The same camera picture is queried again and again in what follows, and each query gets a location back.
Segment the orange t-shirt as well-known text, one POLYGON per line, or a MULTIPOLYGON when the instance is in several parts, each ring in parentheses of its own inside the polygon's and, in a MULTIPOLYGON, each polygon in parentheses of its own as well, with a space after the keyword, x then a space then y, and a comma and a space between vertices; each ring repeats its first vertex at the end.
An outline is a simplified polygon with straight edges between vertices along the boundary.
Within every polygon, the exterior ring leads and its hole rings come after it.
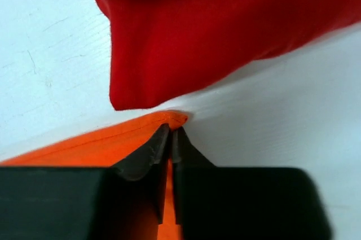
MULTIPOLYGON (((180 112, 154 112, 2 161, 1 168, 6 166, 107 167, 145 144, 162 124, 169 126, 171 135, 171 132, 182 127, 187 119, 187 115, 180 112)), ((169 168, 167 162, 164 216, 156 239, 180 237, 179 227, 175 224, 169 168)))

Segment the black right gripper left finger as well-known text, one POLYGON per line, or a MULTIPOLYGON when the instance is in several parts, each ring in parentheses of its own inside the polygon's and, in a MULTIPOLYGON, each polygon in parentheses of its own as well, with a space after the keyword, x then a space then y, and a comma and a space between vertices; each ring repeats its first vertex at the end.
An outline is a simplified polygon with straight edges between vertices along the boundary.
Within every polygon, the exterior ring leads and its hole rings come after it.
POLYGON ((170 128, 107 167, 1 168, 2 239, 156 239, 170 128))

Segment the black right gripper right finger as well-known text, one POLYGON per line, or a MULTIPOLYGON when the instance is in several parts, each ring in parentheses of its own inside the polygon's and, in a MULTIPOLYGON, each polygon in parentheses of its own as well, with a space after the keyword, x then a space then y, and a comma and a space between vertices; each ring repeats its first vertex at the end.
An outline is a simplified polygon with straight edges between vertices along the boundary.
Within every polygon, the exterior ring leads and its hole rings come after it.
POLYGON ((289 167, 218 167, 185 130, 171 147, 175 221, 182 239, 331 239, 316 185, 289 167))

